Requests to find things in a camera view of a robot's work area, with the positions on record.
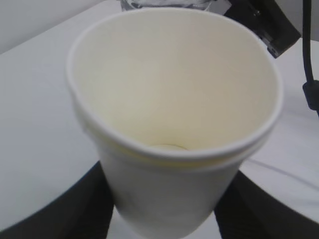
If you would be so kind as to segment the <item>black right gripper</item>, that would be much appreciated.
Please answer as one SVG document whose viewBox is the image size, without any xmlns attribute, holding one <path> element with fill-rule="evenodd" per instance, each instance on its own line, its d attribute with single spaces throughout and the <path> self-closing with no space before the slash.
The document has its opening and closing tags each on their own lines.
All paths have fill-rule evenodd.
<svg viewBox="0 0 319 239">
<path fill-rule="evenodd" d="M 274 0 L 231 0 L 224 15 L 254 32 L 274 58 L 301 37 Z"/>
</svg>

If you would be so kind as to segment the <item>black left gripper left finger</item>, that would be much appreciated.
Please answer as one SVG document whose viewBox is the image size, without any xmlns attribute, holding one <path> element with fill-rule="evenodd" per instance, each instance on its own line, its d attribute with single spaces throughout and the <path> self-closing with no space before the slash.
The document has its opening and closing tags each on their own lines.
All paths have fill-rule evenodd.
<svg viewBox="0 0 319 239">
<path fill-rule="evenodd" d="M 2 239 L 105 239 L 114 202 L 100 163 L 30 217 L 2 230 Z"/>
</svg>

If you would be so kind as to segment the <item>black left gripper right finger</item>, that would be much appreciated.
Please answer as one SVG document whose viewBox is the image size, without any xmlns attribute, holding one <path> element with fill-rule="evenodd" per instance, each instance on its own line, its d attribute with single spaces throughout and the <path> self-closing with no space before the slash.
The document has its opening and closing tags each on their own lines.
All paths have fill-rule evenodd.
<svg viewBox="0 0 319 239">
<path fill-rule="evenodd" d="M 214 209 L 223 239 L 317 239 L 319 225 L 238 171 Z"/>
</svg>

